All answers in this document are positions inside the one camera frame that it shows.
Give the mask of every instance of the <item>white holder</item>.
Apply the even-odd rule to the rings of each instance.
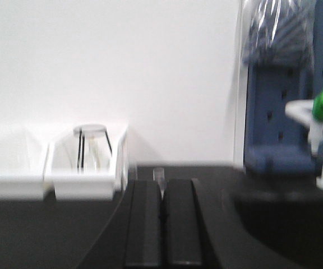
[[[0,125],[0,200],[42,200],[49,135],[43,126]]]
[[[313,100],[291,101],[286,104],[285,114],[310,129],[308,141],[311,144],[311,154],[315,156],[319,150],[319,144],[323,141],[323,122],[314,120],[312,106]],[[323,189],[323,166],[321,177],[316,178],[316,185]]]
[[[101,160],[105,165],[100,170],[83,172],[76,167],[78,143],[73,128],[78,125],[70,126],[50,143],[44,180],[54,185],[58,200],[111,200],[127,182],[127,125],[106,125],[112,156]]]

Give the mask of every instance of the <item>black countertop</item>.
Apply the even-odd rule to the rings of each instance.
[[[270,214],[270,210],[275,212],[279,210],[274,210],[274,205],[286,203],[297,207],[300,204],[323,202],[323,191],[316,188],[314,177],[258,177],[246,175],[243,171],[226,166],[166,166],[165,177],[168,180],[187,179],[190,182],[192,188],[187,187],[187,189],[192,190],[190,192],[193,193],[194,198],[188,206],[195,204],[198,222],[190,230],[197,227],[200,231],[203,266],[229,269],[306,268],[292,262],[285,255],[278,254],[277,248],[268,247],[267,242],[262,241],[265,239],[262,238],[263,234],[257,234],[258,231],[253,231],[252,227],[248,230],[244,222],[247,220],[256,225],[263,225],[266,221],[268,224],[276,225],[278,229],[283,229],[283,226],[278,226],[275,222],[267,222],[270,220],[262,218],[260,212],[255,213],[253,210],[263,210],[263,213]],[[130,261],[129,266],[133,267],[133,264],[139,261],[141,261],[140,267],[146,265],[145,255],[150,252],[148,241],[158,242],[158,235],[153,236],[156,233],[154,231],[158,231],[158,228],[155,228],[158,225],[155,221],[158,214],[152,214],[153,211],[159,210],[157,209],[158,199],[155,195],[150,196],[151,190],[154,193],[155,188],[153,185],[142,184],[143,180],[153,179],[153,167],[139,167],[138,179],[140,184],[135,193],[138,191],[144,196],[144,200],[139,201],[133,201],[136,196],[140,196],[139,194],[130,195],[130,199],[126,200],[125,195],[116,193],[112,201],[60,202],[56,201],[51,193],[43,202],[0,202],[0,268],[76,268],[77,265],[80,265],[80,268],[93,268],[88,267],[89,263],[86,261],[94,261],[97,257],[98,262],[103,264],[103,260],[99,258],[101,255],[98,254],[99,246],[104,248],[104,252],[106,249],[111,252],[122,251],[122,256],[125,248],[129,246],[128,248],[133,250],[130,253],[138,253],[140,257],[135,261],[133,258],[135,255],[126,254]],[[178,197],[179,192],[182,194],[183,190],[174,192],[174,197],[184,202]],[[151,201],[150,197],[154,197],[153,203],[142,206]],[[124,209],[121,211],[123,200],[125,200]],[[241,211],[246,212],[244,218],[237,213],[238,210],[240,211],[240,208],[237,209],[238,202]],[[259,207],[247,208],[248,205],[260,203],[267,204],[266,211]],[[178,215],[178,210],[173,210],[172,203],[168,208],[170,212]],[[133,226],[144,227],[142,230],[148,230],[145,232],[148,235],[143,234],[144,239],[141,241],[139,235],[143,231],[137,229],[138,233],[131,236],[128,244],[126,239],[120,238],[120,242],[113,246],[116,249],[108,249],[108,244],[101,244],[101,241],[103,238],[113,240],[113,236],[106,236],[106,233],[111,231],[106,228],[115,225],[118,210],[120,215],[124,216],[124,219],[120,218],[121,221],[127,222],[127,225],[121,226],[125,229],[125,235],[130,234],[130,227]],[[125,216],[123,212],[130,214],[130,217]],[[148,216],[152,216],[153,221],[147,220]],[[143,242],[143,249],[139,251],[134,249],[133,246],[136,243],[130,242]],[[149,266],[153,264],[153,267],[161,268],[161,263],[158,261],[160,254],[156,256],[155,253],[159,253],[158,248],[152,253],[153,255],[149,255],[157,262],[149,263]],[[128,267],[122,261],[113,268],[123,268],[123,266]]]

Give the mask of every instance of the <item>clear plastic wrap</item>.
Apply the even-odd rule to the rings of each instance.
[[[313,67],[316,0],[257,0],[244,63]]]

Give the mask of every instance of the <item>dark surface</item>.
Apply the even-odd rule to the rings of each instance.
[[[164,199],[168,268],[201,268],[202,252],[191,181],[169,181]]]
[[[78,269],[123,269],[126,255],[128,226],[135,182],[130,181],[110,223],[97,236],[97,241]]]
[[[126,268],[162,266],[160,203],[161,195],[156,182],[135,182],[126,248]]]
[[[307,268],[323,269],[323,201],[237,200],[246,230]]]
[[[323,191],[315,177],[260,177],[221,166],[165,167],[165,177],[197,178],[206,268],[323,268]]]
[[[260,178],[222,166],[169,166],[165,177],[194,178],[183,187],[187,191],[176,189],[175,201],[185,203],[185,210],[176,205],[175,214],[196,212],[197,225],[189,220],[184,225],[199,231],[204,268],[300,269],[307,262],[323,268],[323,191],[314,177]],[[138,178],[152,180],[153,167],[139,168]],[[159,228],[152,209],[159,202],[155,183],[137,184],[133,196],[130,181],[124,196],[117,193],[110,202],[57,202],[53,196],[43,202],[0,202],[0,268],[75,268],[82,260],[80,268],[123,268],[125,257],[126,266],[137,261],[135,267],[145,268],[159,255],[154,255]],[[190,193],[190,186],[193,204],[188,195],[178,197]]]
[[[75,268],[117,207],[113,201],[0,202],[0,269]]]

